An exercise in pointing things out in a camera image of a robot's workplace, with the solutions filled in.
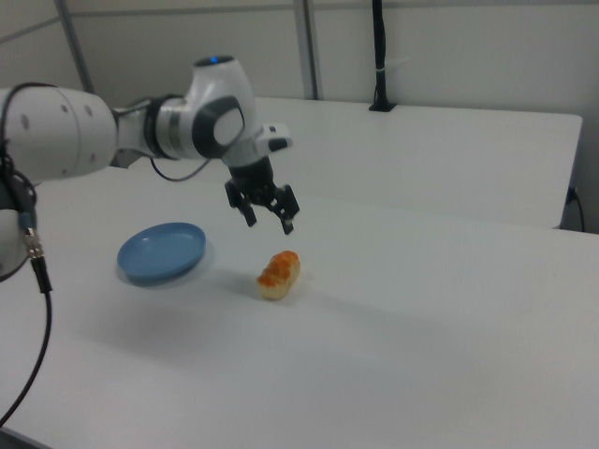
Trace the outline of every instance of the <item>cable connector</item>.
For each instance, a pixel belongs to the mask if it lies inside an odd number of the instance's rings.
[[[27,247],[27,257],[31,260],[31,267],[36,274],[39,292],[46,294],[51,292],[50,277],[46,268],[46,259],[44,258],[44,248],[41,245],[39,234],[33,226],[31,215],[27,212],[19,214],[19,226],[24,231],[25,246]]]

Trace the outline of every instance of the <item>white wall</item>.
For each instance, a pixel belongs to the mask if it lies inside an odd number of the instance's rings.
[[[111,106],[184,94],[195,61],[232,54],[256,95],[303,98],[292,0],[67,2],[97,94]]]
[[[372,101],[369,4],[316,1],[324,99]],[[386,7],[384,16],[387,59],[410,58],[387,73],[392,100],[583,117],[574,184],[588,228],[599,232],[599,5]],[[575,212],[566,217],[572,228]]]
[[[0,0],[0,86],[40,81],[81,89],[54,2]]]

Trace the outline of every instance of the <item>blue plate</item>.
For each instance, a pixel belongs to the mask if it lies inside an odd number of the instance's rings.
[[[126,241],[117,263],[129,277],[155,281],[183,273],[204,254],[206,235],[189,223],[149,227]]]

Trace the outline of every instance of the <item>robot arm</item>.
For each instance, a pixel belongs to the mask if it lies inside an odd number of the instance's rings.
[[[0,104],[9,93],[0,90]],[[272,181],[268,158],[290,146],[291,138],[284,125],[258,119],[249,81],[230,56],[197,62],[185,97],[168,95],[112,110],[93,94],[29,87],[12,97],[5,115],[7,152],[33,182],[92,173],[107,166],[118,149],[167,159],[221,159],[231,173],[229,204],[248,225],[256,222],[252,205],[258,205],[279,217],[286,234],[293,230],[300,208],[289,186],[278,188]],[[15,191],[23,190],[20,202],[31,209],[35,226],[33,202],[22,183],[13,181],[0,179],[0,282],[26,259],[10,199]]]
[[[213,56],[198,61],[185,97],[148,99],[117,109],[118,147],[167,159],[221,159],[231,172],[226,184],[229,204],[256,223],[252,205],[279,219],[286,234],[300,210],[289,186],[272,181],[268,155],[291,145],[281,123],[262,123],[250,83],[238,61]]]

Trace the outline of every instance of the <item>food item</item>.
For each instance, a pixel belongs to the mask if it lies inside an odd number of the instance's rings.
[[[300,259],[293,251],[283,251],[272,257],[269,265],[256,278],[260,295],[265,299],[283,298],[300,275]]]

